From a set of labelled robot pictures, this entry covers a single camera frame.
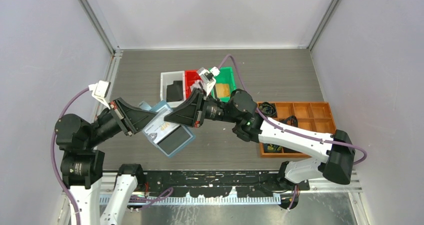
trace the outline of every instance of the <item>purple cable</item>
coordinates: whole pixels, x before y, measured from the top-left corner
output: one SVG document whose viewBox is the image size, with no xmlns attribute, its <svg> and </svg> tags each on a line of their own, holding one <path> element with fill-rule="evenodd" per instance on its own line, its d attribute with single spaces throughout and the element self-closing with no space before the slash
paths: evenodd
<svg viewBox="0 0 424 225">
<path fill-rule="evenodd" d="M 64 116 L 64 114 L 66 113 L 66 111 L 68 110 L 68 108 L 71 106 L 71 104 L 77 99 L 79 98 L 82 94 L 84 94 L 85 92 L 88 92 L 89 88 L 87 87 L 86 89 L 80 91 L 77 95 L 75 95 L 67 104 L 66 106 L 63 108 L 62 112 L 59 115 L 59 119 L 61 117 Z M 75 201 L 75 198 L 72 196 L 71 192 L 69 191 L 69 189 L 65 186 L 64 182 L 62 181 L 61 176 L 59 175 L 59 170 L 58 167 L 56 166 L 56 158 L 55 158 L 55 140 L 56 140 L 56 132 L 53 131 L 53 135 L 51 136 L 51 144 L 50 144 L 50 159 L 51 159 L 51 165 L 53 166 L 53 172 L 54 175 L 56 176 L 57 182 L 59 183 L 59 185 L 62 187 L 63 191 L 65 192 L 65 194 L 67 195 L 67 197 L 70 200 L 70 203 L 73 206 L 73 210 L 75 211 L 75 218 L 76 218 L 76 224 L 77 225 L 81 225 L 81 218 L 80 218 L 80 214 L 79 214 L 79 209 L 78 209 L 78 205 L 77 205 L 77 201 Z"/>
<path fill-rule="evenodd" d="M 232 63 L 234 64 L 234 67 L 235 67 L 235 71 L 237 72 L 237 76 L 238 76 L 238 79 L 240 80 L 240 83 L 241 83 L 241 86 L 243 87 L 243 89 L 246 91 L 246 92 L 249 92 L 247 89 L 246 89 L 246 86 L 245 86 L 245 82 L 243 81 L 243 79 L 242 79 L 242 76 L 241 76 L 241 73 L 240 73 L 240 71 L 239 71 L 239 66 L 237 65 L 237 62 L 236 62 L 236 59 L 231 55 L 231 54 L 227 54 L 225 57 L 224 57 L 224 59 L 222 60 L 222 62 L 219 64 L 219 66 L 217 67 L 218 69 L 220 69 L 223 65 L 224 65 L 224 63 L 227 61 L 227 59 L 228 58 L 231 58 L 231 60 L 232 60 Z M 356 146 L 356 145 L 353 145 L 353 144 L 349 144 L 349 143 L 346 143 L 346 142 L 341 142 L 341 141 L 334 141 L 334 140 L 325 140 L 325 141 L 322 141 L 321 139 L 319 139 L 319 138 L 317 138 L 317 137 L 313 137 L 313 136 L 308 136 L 308 135 L 305 135 L 305 134 L 302 134 L 302 133 L 299 133 L 299 132 L 296 132 L 296 131 L 292 131 L 292 130 L 289 130 L 289 129 L 284 129 L 284 128 L 282 128 L 282 127 L 280 127 L 280 126 L 278 126 L 277 124 L 275 124 L 275 123 L 273 123 L 273 122 L 271 122 L 260 110 L 259 110 L 259 108 L 256 108 L 256 112 L 263 118 L 263 120 L 265 120 L 267 123 L 269 123 L 269 124 L 271 124 L 273 127 L 275 127 L 275 128 L 277 128 L 277 129 L 280 129 L 281 131 L 284 131 L 284 132 L 288 132 L 289 134 L 293 134 L 293 135 L 296 135 L 296 136 L 299 136 L 299 137 L 302 137 L 302 138 L 305 138 L 305 139 L 309 139 L 309 140 L 313 140 L 313 141 L 317 141 L 317 142 L 324 142 L 324 143 L 327 143 L 327 144 L 334 144 L 334 145 L 341 145 L 341 146 L 345 146 L 345 147 L 348 147 L 348 148 L 352 148 L 352 149 L 356 149 L 356 150 L 359 150 L 359 151 L 361 151 L 362 153 L 363 153 L 363 156 L 359 159 L 359 160 L 357 160 L 357 161 L 355 161 L 354 163 L 353 163 L 353 165 L 356 165 L 356 164 L 359 164 L 359 163 L 362 163 L 366 158 L 367 158 L 367 156 L 368 156 L 368 153 L 367 153 L 367 151 L 365 151 L 363 148 L 361 148 L 361 147 L 359 147 L 359 146 Z"/>
<path fill-rule="evenodd" d="M 290 204 L 288 205 L 288 208 L 287 208 L 287 211 L 289 211 L 289 212 L 290 212 L 290 209 L 293 206 L 293 203 L 295 202 L 296 193 L 298 193 L 298 186 L 294 185 L 293 196 L 291 197 L 291 202 L 290 202 Z"/>
<path fill-rule="evenodd" d="M 171 194 L 174 192 L 174 188 L 170 187 L 168 189 L 166 189 L 165 191 L 163 191 L 159 196 L 157 196 L 157 198 L 155 199 L 148 199 L 146 197 L 139 197 L 136 196 L 135 198 L 131 198 L 129 201 L 133 202 L 133 203 L 146 203 L 146 202 L 150 202 L 149 204 L 143 205 L 142 208 L 140 208 L 139 210 L 144 210 L 147 209 L 148 207 L 152 206 L 154 203 L 165 200 L 167 198 L 169 198 L 169 196 L 171 196 Z"/>
</svg>

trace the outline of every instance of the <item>purple wire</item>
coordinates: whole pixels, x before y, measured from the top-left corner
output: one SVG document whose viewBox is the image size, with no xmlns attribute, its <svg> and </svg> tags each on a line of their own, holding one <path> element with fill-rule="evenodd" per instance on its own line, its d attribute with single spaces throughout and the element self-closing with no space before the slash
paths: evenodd
<svg viewBox="0 0 424 225">
<path fill-rule="evenodd" d="M 80 91 L 78 94 L 76 94 L 67 104 L 66 106 L 63 108 L 62 112 L 59 115 L 59 119 L 61 117 L 64 116 L 64 114 L 66 113 L 66 111 L 68 110 L 68 108 L 71 106 L 71 104 L 77 99 L 79 98 L 82 94 L 86 93 L 89 91 L 89 88 L 85 88 L 84 90 Z M 56 165 L 56 158 L 55 158 L 55 140 L 56 140 L 56 132 L 53 131 L 53 135 L 51 136 L 51 144 L 50 144 L 50 159 L 51 159 L 51 165 L 53 166 L 53 172 L 54 175 L 56 176 L 57 182 L 59 183 L 59 185 L 62 187 L 63 191 L 65 192 L 65 194 L 67 195 L 67 197 L 70 200 L 70 203 L 73 206 L 73 210 L 75 211 L 75 218 L 76 218 L 76 224 L 77 225 L 81 225 L 81 218 L 80 218 L 80 213 L 79 213 L 79 209 L 78 209 L 78 205 L 77 205 L 77 201 L 75 201 L 74 196 L 72 196 L 71 192 L 69 191 L 69 189 L 65 186 L 64 182 L 62 181 L 61 176 L 59 175 L 59 170 L 58 167 Z"/>
<path fill-rule="evenodd" d="M 157 196 L 157 198 L 155 199 L 149 199 L 146 197 L 139 197 L 137 196 L 135 198 L 131 198 L 129 201 L 133 202 L 133 203 L 146 203 L 146 202 L 150 202 L 149 204 L 143 205 L 142 208 L 140 208 L 139 210 L 144 210 L 147 209 L 148 207 L 152 206 L 154 203 L 165 200 L 167 198 L 169 198 L 169 196 L 171 196 L 171 194 L 174 192 L 174 188 L 170 187 L 168 189 L 166 189 L 165 191 L 163 191 L 159 196 Z"/>
<path fill-rule="evenodd" d="M 231 60 L 232 60 L 232 63 L 234 64 L 234 67 L 235 67 L 235 71 L 237 72 L 237 76 L 238 76 L 238 79 L 240 80 L 240 83 L 241 83 L 241 86 L 243 87 L 243 89 L 246 91 L 246 92 L 249 92 L 247 89 L 246 89 L 246 86 L 245 86 L 245 82 L 243 81 L 243 79 L 242 79 L 242 76 L 241 76 L 241 73 L 240 73 L 240 70 L 239 70 L 239 66 L 237 65 L 237 62 L 236 62 L 236 59 L 231 55 L 231 54 L 227 54 L 225 57 L 224 57 L 224 59 L 222 60 L 222 62 L 219 64 L 219 66 L 217 67 L 218 69 L 220 69 L 223 65 L 224 65 L 224 63 L 227 61 L 227 59 L 228 58 L 231 58 Z M 354 163 L 353 163 L 353 165 L 356 165 L 356 164 L 359 164 L 359 163 L 362 163 L 366 158 L 367 158 L 367 156 L 368 156 L 368 153 L 367 153 L 367 151 L 365 151 L 362 147 L 359 147 L 359 146 L 356 146 L 356 145 L 353 145 L 353 144 L 349 144 L 349 143 L 346 143 L 346 142 L 341 142 L 341 141 L 334 141 L 334 140 L 324 140 L 324 141 L 322 141 L 321 139 L 319 139 L 319 138 L 317 138 L 317 137 L 313 137 L 313 136 L 308 136 L 308 135 L 305 135 L 305 134 L 302 134 L 302 133 L 299 133 L 299 132 L 296 132 L 296 131 L 292 131 L 292 130 L 289 130 L 289 129 L 284 129 L 284 128 L 282 128 L 282 127 L 280 127 L 280 126 L 278 126 L 277 124 L 275 124 L 275 123 L 273 123 L 273 122 L 271 122 L 260 110 L 259 110 L 259 108 L 256 108 L 256 112 L 263 118 L 263 120 L 265 120 L 267 123 L 269 123 L 269 124 L 271 124 L 273 127 L 275 127 L 275 128 L 277 128 L 277 129 L 280 129 L 281 131 L 284 131 L 284 132 L 288 132 L 289 134 L 293 134 L 293 135 L 296 135 L 296 136 L 299 136 L 299 137 L 302 137 L 302 138 L 305 138 L 305 139 L 309 139 L 309 140 L 313 140 L 313 141 L 317 141 L 317 142 L 324 142 L 324 143 L 327 143 L 327 144 L 334 144 L 334 145 L 341 145 L 341 146 L 345 146 L 345 147 L 348 147 L 348 148 L 352 148 L 352 149 L 356 149 L 356 150 L 359 150 L 359 151 L 361 151 L 362 153 L 363 153 L 363 156 L 359 159 L 359 160 L 357 160 L 357 161 L 355 161 Z"/>
<path fill-rule="evenodd" d="M 297 193 L 298 193 L 298 186 L 294 185 L 293 196 L 291 197 L 290 204 L 288 205 L 288 208 L 287 208 L 288 211 L 290 211 L 290 209 L 292 208 L 293 203 L 295 202 L 295 198 L 296 198 Z"/>
</svg>

